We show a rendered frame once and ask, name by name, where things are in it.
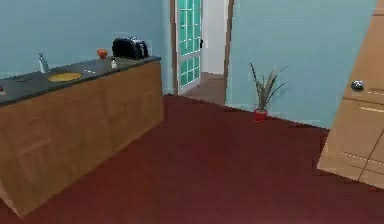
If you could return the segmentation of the white door with glass panes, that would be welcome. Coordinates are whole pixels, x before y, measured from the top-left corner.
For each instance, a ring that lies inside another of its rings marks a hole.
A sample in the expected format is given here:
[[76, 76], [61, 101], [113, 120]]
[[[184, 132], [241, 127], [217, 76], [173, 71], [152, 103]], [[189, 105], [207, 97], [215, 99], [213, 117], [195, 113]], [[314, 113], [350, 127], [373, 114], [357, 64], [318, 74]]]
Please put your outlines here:
[[176, 0], [175, 12], [178, 94], [182, 95], [201, 81], [202, 0]]

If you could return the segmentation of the green plant in red pot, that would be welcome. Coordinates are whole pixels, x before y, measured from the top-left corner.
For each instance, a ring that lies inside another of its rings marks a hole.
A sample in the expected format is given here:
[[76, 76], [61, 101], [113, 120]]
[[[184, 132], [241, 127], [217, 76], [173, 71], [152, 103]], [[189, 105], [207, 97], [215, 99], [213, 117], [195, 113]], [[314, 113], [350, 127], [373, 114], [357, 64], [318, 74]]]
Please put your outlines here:
[[256, 93], [257, 93], [257, 107], [254, 109], [254, 121], [262, 122], [268, 116], [267, 107], [270, 103], [271, 98], [275, 95], [275, 93], [282, 88], [285, 83], [280, 84], [278, 87], [275, 87], [276, 80], [281, 72], [285, 69], [289, 68], [289, 66], [285, 66], [281, 69], [274, 67], [269, 73], [268, 77], [262, 75], [261, 77], [257, 76], [256, 68], [253, 64], [250, 64], [251, 72], [253, 75], [253, 79], [255, 82]]

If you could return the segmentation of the black toaster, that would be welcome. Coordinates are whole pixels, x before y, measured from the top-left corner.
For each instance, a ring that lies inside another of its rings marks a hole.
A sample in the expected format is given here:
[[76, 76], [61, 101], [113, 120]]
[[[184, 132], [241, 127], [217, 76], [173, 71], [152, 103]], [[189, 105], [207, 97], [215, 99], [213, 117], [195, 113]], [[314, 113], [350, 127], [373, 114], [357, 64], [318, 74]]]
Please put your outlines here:
[[113, 40], [114, 57], [140, 60], [149, 56], [147, 44], [137, 37], [120, 37]]

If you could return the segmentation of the wooden counter with dark top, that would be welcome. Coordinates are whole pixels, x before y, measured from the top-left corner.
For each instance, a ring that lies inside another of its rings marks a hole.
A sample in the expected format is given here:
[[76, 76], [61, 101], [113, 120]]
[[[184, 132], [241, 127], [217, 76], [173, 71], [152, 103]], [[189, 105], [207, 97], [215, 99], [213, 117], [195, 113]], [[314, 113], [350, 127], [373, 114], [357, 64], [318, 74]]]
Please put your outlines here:
[[0, 79], [0, 199], [24, 217], [163, 119], [161, 60], [91, 61]]

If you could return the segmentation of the yellow plate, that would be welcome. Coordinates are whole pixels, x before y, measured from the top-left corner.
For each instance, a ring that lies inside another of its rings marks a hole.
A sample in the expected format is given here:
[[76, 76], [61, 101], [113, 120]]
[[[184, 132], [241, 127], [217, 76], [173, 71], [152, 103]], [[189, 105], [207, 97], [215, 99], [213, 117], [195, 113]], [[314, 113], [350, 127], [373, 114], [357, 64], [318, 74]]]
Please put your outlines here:
[[66, 72], [61, 74], [55, 74], [48, 77], [49, 82], [69, 82], [73, 80], [80, 79], [82, 73], [77, 72]]

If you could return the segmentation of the grey bottle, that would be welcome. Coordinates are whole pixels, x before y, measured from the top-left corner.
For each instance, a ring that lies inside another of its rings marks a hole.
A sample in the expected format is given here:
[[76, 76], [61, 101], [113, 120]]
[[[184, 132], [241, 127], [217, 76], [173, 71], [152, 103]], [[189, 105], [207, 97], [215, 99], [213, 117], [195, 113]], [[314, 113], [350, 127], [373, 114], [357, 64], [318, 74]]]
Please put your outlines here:
[[48, 62], [46, 61], [42, 53], [39, 54], [39, 65], [40, 65], [40, 71], [42, 73], [50, 72]]

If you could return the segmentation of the light wooden door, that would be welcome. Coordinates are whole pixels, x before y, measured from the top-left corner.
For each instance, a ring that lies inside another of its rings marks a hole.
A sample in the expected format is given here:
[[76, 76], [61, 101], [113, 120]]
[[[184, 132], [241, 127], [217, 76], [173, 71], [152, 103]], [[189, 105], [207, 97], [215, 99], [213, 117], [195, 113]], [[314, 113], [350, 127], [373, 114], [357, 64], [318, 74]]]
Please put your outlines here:
[[[351, 83], [364, 82], [362, 92]], [[384, 0], [369, 28], [317, 168], [384, 190]]]

